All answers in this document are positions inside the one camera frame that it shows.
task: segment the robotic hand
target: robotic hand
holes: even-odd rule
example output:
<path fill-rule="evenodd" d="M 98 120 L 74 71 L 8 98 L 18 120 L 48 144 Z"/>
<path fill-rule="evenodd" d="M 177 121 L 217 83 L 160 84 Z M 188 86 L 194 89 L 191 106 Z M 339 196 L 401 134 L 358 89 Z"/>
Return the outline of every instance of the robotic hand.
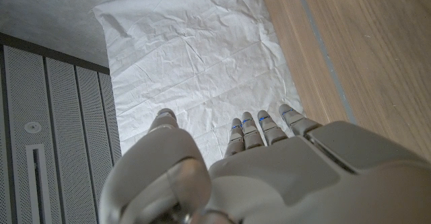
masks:
<path fill-rule="evenodd" d="M 346 122 L 322 126 L 282 105 L 288 138 L 245 112 L 207 170 L 174 112 L 124 154 L 100 199 L 101 223 L 429 223 L 431 165 Z"/>

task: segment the white cloth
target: white cloth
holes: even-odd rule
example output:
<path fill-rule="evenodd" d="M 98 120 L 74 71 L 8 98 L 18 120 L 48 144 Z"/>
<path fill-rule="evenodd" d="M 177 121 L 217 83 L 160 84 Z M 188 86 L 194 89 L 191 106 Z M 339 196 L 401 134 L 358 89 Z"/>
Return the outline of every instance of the white cloth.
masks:
<path fill-rule="evenodd" d="M 302 106 L 263 0 L 103 0 L 124 154 L 170 108 L 210 166 L 222 158 L 232 119 Z"/>

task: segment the white paper sheet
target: white paper sheet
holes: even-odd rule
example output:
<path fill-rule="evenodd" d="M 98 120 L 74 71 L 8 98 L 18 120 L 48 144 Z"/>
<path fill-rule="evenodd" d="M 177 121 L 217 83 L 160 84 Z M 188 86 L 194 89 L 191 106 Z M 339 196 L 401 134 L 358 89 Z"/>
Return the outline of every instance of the white paper sheet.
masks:
<path fill-rule="evenodd" d="M 302 106 L 263 0 L 103 0 L 103 25 L 123 154 L 171 108 L 207 166 L 222 158 L 230 124 Z"/>

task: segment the perforated metal panel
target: perforated metal panel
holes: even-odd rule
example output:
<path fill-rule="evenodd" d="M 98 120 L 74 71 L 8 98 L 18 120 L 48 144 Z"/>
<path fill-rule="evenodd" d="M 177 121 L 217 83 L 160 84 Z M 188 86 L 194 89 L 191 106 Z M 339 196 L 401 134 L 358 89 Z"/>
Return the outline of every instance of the perforated metal panel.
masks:
<path fill-rule="evenodd" d="M 98 206 L 103 183 L 112 169 L 108 134 L 106 132 L 97 72 L 76 67 L 76 73 Z"/>
<path fill-rule="evenodd" d="M 46 159 L 49 200 L 43 200 L 48 202 L 44 208 L 50 207 L 53 223 L 61 223 L 43 59 L 8 46 L 4 53 L 18 223 L 32 223 L 26 145 L 35 144 L 43 145 Z M 24 130 L 28 122 L 38 122 L 41 131 Z"/>
<path fill-rule="evenodd" d="M 114 95 L 112 92 L 112 83 L 109 75 L 99 74 L 100 89 L 102 92 L 103 107 L 105 111 L 106 123 L 108 125 L 108 135 L 110 148 L 114 163 L 121 157 L 119 128 L 117 125 L 117 116 L 115 114 Z"/>
<path fill-rule="evenodd" d="M 46 59 L 66 223 L 96 223 L 73 65 Z"/>
<path fill-rule="evenodd" d="M 11 223 L 11 207 L 9 203 L 9 175 L 7 172 L 5 116 L 3 115 L 3 99 L 0 99 L 0 223 Z"/>

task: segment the wooden floor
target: wooden floor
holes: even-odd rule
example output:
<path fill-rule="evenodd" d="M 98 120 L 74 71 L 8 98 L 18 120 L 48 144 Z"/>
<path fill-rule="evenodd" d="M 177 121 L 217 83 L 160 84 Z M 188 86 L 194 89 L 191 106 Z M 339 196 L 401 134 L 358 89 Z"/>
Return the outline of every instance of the wooden floor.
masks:
<path fill-rule="evenodd" d="M 431 161 L 431 0 L 265 0 L 306 115 Z"/>

